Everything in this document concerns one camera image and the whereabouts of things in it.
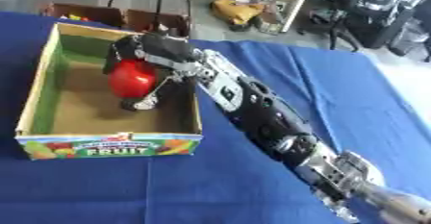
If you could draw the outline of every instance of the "brown box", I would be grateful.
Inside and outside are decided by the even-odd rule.
[[[191,154],[201,136],[194,86],[156,109],[119,106],[102,67],[110,44],[133,33],[57,23],[16,127],[32,159]]]
[[[121,11],[110,7],[51,3],[47,8],[43,9],[41,13],[58,18],[62,16],[68,17],[70,14],[73,14],[86,17],[90,21],[101,22],[117,28],[122,27],[124,24]]]
[[[125,28],[135,32],[145,32],[151,30],[151,25],[154,22],[154,12],[145,12],[137,10],[127,10],[124,13]],[[174,30],[171,36],[188,37],[190,35],[190,26],[188,19],[178,14],[161,13],[159,15],[160,22],[166,27]]]
[[[68,17],[70,14],[86,17],[90,21],[101,22],[109,26],[130,29],[135,32],[152,30],[154,12],[127,10],[121,12],[117,8],[83,6],[74,4],[51,3],[41,12],[44,15],[54,17]],[[171,29],[170,34],[175,37],[189,37],[189,19],[178,14],[161,13],[160,22]]]

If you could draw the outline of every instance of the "robotic hand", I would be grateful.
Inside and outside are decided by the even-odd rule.
[[[430,202],[386,188],[380,171],[359,155],[336,154],[289,104],[218,52],[198,50],[183,39],[134,35],[112,44],[104,72],[109,74],[117,62],[131,58],[145,58],[172,73],[153,92],[134,100],[133,110],[153,108],[151,100],[169,80],[181,83],[192,78],[250,141],[310,186],[338,217],[358,223],[346,206],[348,199],[358,197],[377,208],[387,223],[431,224]]]

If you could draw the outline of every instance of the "red apple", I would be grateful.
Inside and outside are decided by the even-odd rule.
[[[111,90],[120,98],[143,97],[155,83],[154,66],[143,60],[122,60],[110,75]]]

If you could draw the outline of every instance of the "blue fabric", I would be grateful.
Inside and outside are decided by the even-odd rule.
[[[13,127],[54,18],[0,13],[0,219],[8,223],[343,223],[198,90],[194,156],[28,162]],[[388,185],[431,199],[427,128],[361,54],[258,42],[194,41],[272,87],[338,150]],[[363,223],[380,223],[353,203]]]

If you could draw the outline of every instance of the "cardboard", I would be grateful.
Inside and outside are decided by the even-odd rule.
[[[156,109],[119,107],[102,66],[127,32],[56,24],[16,127],[31,159],[191,154],[201,136],[194,86],[176,88]]]
[[[116,28],[130,29],[135,32],[152,30],[155,12],[127,10],[122,12],[117,8],[84,6],[75,4],[51,3],[40,12],[43,15],[60,18],[76,15],[88,18],[90,21],[101,22]],[[176,37],[189,37],[190,19],[179,14],[160,13],[160,22],[170,28],[170,34]]]
[[[124,13],[125,28],[135,32],[145,32],[151,30],[154,22],[154,12],[137,10],[127,10]],[[170,33],[176,37],[188,37],[190,35],[190,25],[188,19],[178,14],[160,13],[160,22],[166,27],[174,30]]]
[[[60,18],[68,17],[70,14],[86,17],[90,21],[101,22],[103,24],[120,28],[123,26],[123,16],[117,8],[84,6],[75,4],[51,3],[41,12],[44,15]]]

